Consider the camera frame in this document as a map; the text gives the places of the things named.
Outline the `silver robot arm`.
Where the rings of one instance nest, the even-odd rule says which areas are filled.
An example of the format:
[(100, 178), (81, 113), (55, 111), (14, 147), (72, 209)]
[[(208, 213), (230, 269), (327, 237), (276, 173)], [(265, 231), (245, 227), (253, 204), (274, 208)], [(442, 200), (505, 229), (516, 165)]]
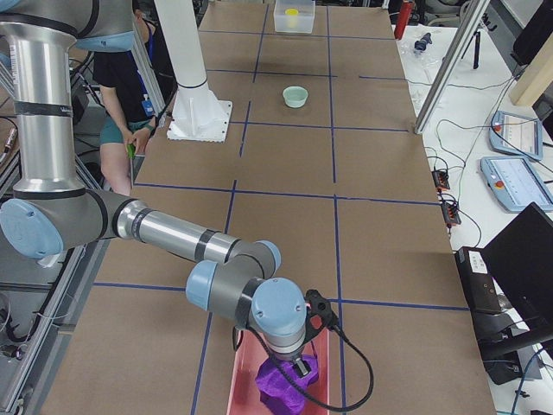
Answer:
[[(1, 32), (10, 50), (14, 109), (21, 132), (22, 177), (1, 209), (1, 228), (21, 254), (43, 259), (96, 239), (119, 237), (194, 261), (189, 302), (252, 332), (285, 374), (306, 376), (307, 305), (299, 287), (277, 278), (277, 247), (254, 243), (149, 208), (131, 197), (130, 156), (142, 155), (159, 112), (151, 102), (145, 59), (176, 78), (175, 120), (168, 134), (223, 135), (231, 104), (207, 84), (193, 5), (156, 6), (146, 21), (136, 1), (4, 1)], [(108, 190), (88, 190), (76, 175), (68, 52), (94, 55), (94, 77), (106, 111), (100, 134)]]

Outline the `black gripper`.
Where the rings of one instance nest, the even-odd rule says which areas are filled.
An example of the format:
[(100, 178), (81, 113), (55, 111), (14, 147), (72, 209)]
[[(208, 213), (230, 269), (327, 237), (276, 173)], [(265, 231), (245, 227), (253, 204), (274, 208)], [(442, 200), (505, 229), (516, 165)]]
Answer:
[(311, 367), (307, 361), (302, 358), (303, 348), (287, 352), (287, 353), (278, 353), (276, 352), (276, 358), (280, 361), (287, 361), (293, 364), (293, 368), (298, 376), (307, 376), (311, 373)]

